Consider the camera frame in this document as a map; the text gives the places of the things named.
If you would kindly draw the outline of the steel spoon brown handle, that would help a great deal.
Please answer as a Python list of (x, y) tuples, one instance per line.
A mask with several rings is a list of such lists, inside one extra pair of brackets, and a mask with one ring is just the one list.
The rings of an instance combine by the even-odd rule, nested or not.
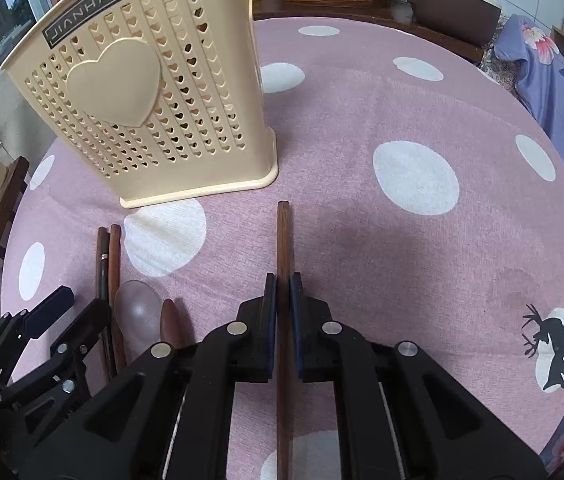
[(184, 348), (186, 345), (182, 316), (175, 302), (170, 298), (163, 300), (161, 307), (160, 339), (175, 349)]

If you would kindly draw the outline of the translucent plastic spoon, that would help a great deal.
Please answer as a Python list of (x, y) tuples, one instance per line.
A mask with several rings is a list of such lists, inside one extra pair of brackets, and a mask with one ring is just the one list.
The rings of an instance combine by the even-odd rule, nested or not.
[(129, 280), (120, 285), (114, 314), (131, 356), (139, 356), (159, 340), (162, 305), (155, 289), (145, 282)]

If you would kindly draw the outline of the brown wooden chopstick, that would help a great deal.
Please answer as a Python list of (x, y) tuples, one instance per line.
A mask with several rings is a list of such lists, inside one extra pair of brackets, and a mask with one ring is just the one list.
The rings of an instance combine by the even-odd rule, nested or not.
[(276, 206), (276, 479), (291, 478), (291, 394), (289, 393), (288, 280), (291, 273), (291, 205), (281, 200)]
[(116, 296), (120, 287), (121, 274), (121, 226), (112, 224), (109, 229), (109, 250), (108, 250), (108, 292), (109, 303), (111, 306), (111, 339), (114, 349), (114, 362), (116, 362), (117, 372), (121, 372), (126, 367), (126, 356), (124, 340), (118, 325), (116, 314)]

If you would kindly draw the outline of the dark wooden chopstick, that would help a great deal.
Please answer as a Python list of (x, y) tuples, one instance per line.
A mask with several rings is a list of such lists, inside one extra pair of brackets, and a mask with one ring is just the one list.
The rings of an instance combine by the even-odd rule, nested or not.
[[(103, 300), (111, 313), (108, 292), (108, 256), (109, 232), (103, 226), (97, 229), (96, 234), (96, 294)], [(117, 375), (116, 359), (114, 358), (114, 344), (112, 343), (111, 318), (109, 318), (102, 333), (100, 333), (100, 346), (102, 347), (102, 360), (105, 376), (108, 382)]]

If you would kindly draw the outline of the dark wooden stool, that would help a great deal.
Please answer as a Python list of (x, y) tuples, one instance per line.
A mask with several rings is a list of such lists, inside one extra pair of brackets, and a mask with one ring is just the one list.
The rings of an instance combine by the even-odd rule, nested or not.
[(27, 191), (29, 161), (20, 156), (7, 168), (7, 174), (0, 187), (0, 259), (5, 258), (6, 248), (2, 243), (6, 228), (15, 220), (21, 196)]

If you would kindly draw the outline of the pink polka dot tablecloth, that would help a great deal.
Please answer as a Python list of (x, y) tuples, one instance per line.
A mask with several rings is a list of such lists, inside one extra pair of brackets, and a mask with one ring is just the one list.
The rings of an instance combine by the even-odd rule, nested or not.
[(89, 302), (96, 230), (116, 223), (123, 277), (175, 300), (204, 337), (262, 292), (287, 200), (311, 296), (367, 339), (419, 344), (559, 467), (564, 141), (477, 67), (405, 32), (327, 18), (255, 31), (275, 182), (125, 210), (56, 141), (12, 227), (2, 308), (60, 285)]

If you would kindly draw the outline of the beige plastic utensil holder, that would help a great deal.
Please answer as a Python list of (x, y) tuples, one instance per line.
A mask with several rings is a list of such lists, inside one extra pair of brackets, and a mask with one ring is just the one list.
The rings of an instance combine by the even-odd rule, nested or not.
[(253, 0), (60, 0), (3, 70), (125, 208), (279, 173)]

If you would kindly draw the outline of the dark wooden counter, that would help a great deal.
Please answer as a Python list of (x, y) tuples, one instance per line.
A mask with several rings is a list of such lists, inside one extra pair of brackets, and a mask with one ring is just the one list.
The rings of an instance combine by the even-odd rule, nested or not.
[(254, 3), (256, 21), (268, 18), (307, 18), (308, 16), (341, 18), (398, 29), (401, 32), (408, 32), (408, 34), (431, 41), (474, 65), (480, 65), (484, 57), (483, 47), (419, 24), (413, 18), (410, 4), (402, 0), (386, 0), (372, 3), (370, 6), (332, 6), (332, 4), (323, 6), (323, 4), (297, 3), (286, 0), (256, 0)]

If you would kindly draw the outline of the brown white rice cooker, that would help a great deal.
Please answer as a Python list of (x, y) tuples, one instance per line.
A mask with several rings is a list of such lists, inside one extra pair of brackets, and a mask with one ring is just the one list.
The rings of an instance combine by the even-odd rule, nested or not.
[(419, 24), (480, 47), (494, 36), (501, 14), (497, 0), (408, 1)]

